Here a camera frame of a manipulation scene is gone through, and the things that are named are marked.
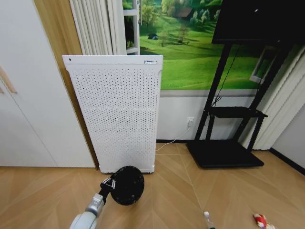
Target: white wardrobe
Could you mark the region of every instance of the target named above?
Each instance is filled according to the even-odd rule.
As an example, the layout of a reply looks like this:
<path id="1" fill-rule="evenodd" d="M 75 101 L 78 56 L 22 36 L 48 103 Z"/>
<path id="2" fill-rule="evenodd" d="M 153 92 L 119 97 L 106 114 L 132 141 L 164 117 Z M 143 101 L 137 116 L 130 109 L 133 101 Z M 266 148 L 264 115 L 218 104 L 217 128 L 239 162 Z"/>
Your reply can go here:
<path id="1" fill-rule="evenodd" d="M 31 0 L 0 7 L 0 166 L 94 167 Z"/>

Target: perforated metal panel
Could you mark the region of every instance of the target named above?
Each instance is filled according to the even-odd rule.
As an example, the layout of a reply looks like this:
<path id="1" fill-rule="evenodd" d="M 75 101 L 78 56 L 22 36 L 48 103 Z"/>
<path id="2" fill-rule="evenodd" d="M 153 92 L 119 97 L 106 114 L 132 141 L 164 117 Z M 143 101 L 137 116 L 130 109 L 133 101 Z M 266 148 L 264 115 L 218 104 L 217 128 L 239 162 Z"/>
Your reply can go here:
<path id="1" fill-rule="evenodd" d="M 163 57 L 63 59 L 101 171 L 132 165 L 153 172 Z"/>

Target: label sticker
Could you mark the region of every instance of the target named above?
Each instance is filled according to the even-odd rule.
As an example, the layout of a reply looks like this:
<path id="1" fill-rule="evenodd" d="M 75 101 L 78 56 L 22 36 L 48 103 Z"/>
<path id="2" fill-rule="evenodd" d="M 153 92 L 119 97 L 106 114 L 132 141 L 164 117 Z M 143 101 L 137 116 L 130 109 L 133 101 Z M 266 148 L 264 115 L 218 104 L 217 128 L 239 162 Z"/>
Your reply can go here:
<path id="1" fill-rule="evenodd" d="M 144 64 L 157 64 L 158 61 L 144 61 Z"/>

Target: curtain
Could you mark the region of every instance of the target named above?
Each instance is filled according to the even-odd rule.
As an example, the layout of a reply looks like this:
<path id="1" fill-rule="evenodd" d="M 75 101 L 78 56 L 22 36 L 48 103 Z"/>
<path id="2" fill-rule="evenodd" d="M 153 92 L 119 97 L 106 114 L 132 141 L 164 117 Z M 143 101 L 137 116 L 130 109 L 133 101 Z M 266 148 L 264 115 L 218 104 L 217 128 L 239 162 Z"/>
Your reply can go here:
<path id="1" fill-rule="evenodd" d="M 122 0 L 70 0 L 84 55 L 126 55 Z"/>
<path id="2" fill-rule="evenodd" d="M 283 64 L 258 110 L 264 119 L 254 149 L 268 150 L 305 104 L 305 46 L 295 46 Z M 246 147 L 254 127 L 246 135 Z"/>

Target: black shelf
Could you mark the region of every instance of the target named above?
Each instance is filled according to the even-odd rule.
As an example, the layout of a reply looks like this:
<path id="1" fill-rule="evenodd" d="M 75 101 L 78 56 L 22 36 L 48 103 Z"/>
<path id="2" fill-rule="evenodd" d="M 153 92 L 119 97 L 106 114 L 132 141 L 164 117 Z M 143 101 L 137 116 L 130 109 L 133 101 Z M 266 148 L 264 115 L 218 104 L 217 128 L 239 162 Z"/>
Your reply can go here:
<path id="1" fill-rule="evenodd" d="M 267 117 L 258 110 L 250 110 L 248 107 L 243 106 L 217 106 L 207 109 L 210 115 L 215 115 L 217 118 L 259 118 Z"/>
<path id="2" fill-rule="evenodd" d="M 234 140 L 191 141 L 187 147 L 202 168 L 260 167 L 264 163 Z"/>

